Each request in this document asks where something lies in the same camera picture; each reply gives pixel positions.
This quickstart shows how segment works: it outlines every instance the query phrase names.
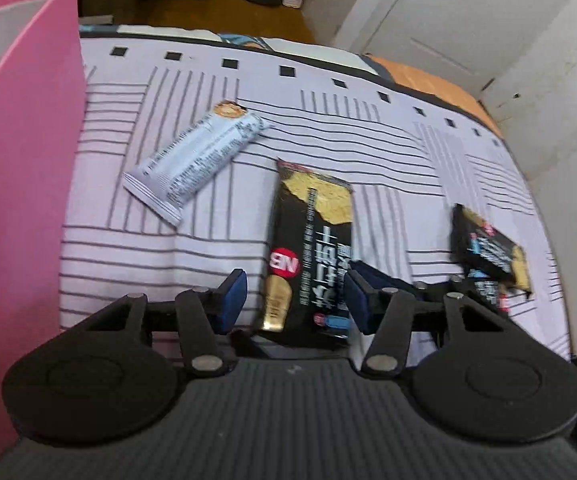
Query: white snack bar wrapper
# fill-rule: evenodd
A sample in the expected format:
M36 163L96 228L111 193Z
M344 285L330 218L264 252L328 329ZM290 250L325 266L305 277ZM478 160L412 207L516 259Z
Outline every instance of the white snack bar wrapper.
M164 149L124 173L124 187L177 226L182 206L268 124L232 101L222 101Z

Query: black round joint cover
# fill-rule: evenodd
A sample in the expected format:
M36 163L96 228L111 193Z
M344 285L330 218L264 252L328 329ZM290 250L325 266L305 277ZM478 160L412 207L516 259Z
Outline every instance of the black round joint cover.
M19 432L78 446L149 426L176 390L177 374L165 357L117 332L65 333L17 361L2 383Z
M523 336L472 334L413 375L422 409L447 429L490 442L533 442L577 419L577 368Z

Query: metal pin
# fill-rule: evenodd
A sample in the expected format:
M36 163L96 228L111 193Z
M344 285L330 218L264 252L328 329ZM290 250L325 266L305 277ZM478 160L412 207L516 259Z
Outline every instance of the metal pin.
M198 372L215 372L222 367L222 359L216 355L200 355L190 362L190 365Z
M376 372L392 372L397 368L397 359L386 354L376 354L367 359L367 366Z

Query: white door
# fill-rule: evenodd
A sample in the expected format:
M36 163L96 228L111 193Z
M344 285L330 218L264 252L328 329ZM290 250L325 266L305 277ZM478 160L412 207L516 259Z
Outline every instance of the white door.
M397 0L365 51L472 94L517 60L568 0Z

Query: wooden floor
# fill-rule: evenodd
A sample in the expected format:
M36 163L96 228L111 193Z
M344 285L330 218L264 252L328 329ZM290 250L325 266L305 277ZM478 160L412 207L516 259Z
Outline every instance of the wooden floor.
M118 25L204 28L315 43L299 9L245 0L84 0L83 10L85 16L113 14Z

